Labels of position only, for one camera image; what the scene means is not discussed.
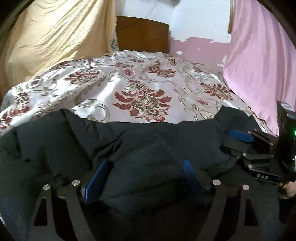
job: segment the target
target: silver bolt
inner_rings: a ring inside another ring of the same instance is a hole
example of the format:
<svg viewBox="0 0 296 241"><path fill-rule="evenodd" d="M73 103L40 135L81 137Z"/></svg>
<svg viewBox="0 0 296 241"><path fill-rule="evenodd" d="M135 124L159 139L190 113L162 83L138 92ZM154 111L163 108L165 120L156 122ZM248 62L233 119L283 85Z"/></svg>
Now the silver bolt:
<svg viewBox="0 0 296 241"><path fill-rule="evenodd" d="M49 184L46 184L46 185L44 185L44 187L43 187L43 190L48 190L48 189L50 189L50 185Z"/></svg>
<svg viewBox="0 0 296 241"><path fill-rule="evenodd" d="M221 184L221 182L219 180L215 179L215 180L213 180L213 184L215 186L219 186Z"/></svg>
<svg viewBox="0 0 296 241"><path fill-rule="evenodd" d="M80 184L80 181L79 180L74 180L73 182L72 182L72 185L73 186L77 186L77 185L79 185Z"/></svg>
<svg viewBox="0 0 296 241"><path fill-rule="evenodd" d="M248 191L250 188L249 188L249 186L248 185L242 185L242 188L244 189L244 190L246 190L246 191Z"/></svg>

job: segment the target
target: yellow curtain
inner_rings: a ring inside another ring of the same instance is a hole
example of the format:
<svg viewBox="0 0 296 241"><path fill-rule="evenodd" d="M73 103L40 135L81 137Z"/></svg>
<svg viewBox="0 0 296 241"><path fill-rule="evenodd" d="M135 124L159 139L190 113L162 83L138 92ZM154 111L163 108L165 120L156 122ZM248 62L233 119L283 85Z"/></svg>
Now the yellow curtain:
<svg viewBox="0 0 296 241"><path fill-rule="evenodd" d="M35 0L6 41L0 84L11 88L57 63L100 57L115 27L114 0Z"/></svg>

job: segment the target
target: floral bedspread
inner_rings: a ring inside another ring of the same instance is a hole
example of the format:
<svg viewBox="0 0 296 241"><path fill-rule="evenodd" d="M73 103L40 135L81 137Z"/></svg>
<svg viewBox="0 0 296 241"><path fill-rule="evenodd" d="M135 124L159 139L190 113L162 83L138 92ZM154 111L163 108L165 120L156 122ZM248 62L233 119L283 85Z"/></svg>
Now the floral bedspread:
<svg viewBox="0 0 296 241"><path fill-rule="evenodd" d="M126 50L60 63L16 85L1 105L0 132L60 108L98 122L179 123L212 118L221 106L254 115L221 73L168 54Z"/></svg>

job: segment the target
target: wooden headboard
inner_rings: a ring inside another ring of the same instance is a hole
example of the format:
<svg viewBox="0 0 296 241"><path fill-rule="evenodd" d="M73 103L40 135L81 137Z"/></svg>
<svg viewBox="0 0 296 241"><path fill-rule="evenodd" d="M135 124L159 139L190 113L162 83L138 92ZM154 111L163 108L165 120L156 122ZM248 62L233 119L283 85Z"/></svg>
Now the wooden headboard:
<svg viewBox="0 0 296 241"><path fill-rule="evenodd" d="M117 17L120 50L169 53L169 25L153 20Z"/></svg>

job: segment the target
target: black jacket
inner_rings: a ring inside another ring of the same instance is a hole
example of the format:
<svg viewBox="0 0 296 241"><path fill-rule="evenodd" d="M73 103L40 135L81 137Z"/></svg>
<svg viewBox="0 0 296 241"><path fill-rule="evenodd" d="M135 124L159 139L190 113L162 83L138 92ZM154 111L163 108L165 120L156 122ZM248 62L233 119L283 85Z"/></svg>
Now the black jacket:
<svg viewBox="0 0 296 241"><path fill-rule="evenodd" d="M263 240L277 240L285 228L277 188L260 184L220 151L228 130L253 128L259 129L253 117L229 107L213 119L179 124L99 123L66 109L52 112L0 138L0 213L15 240L26 240L42 187L68 185L108 158L114 169L99 204L87 214L104 240L194 240L208 209L188 199L180 168L188 159L225 185L249 185L250 213ZM230 211L236 205L227 204ZM225 223L231 235L235 222L225 217Z"/></svg>

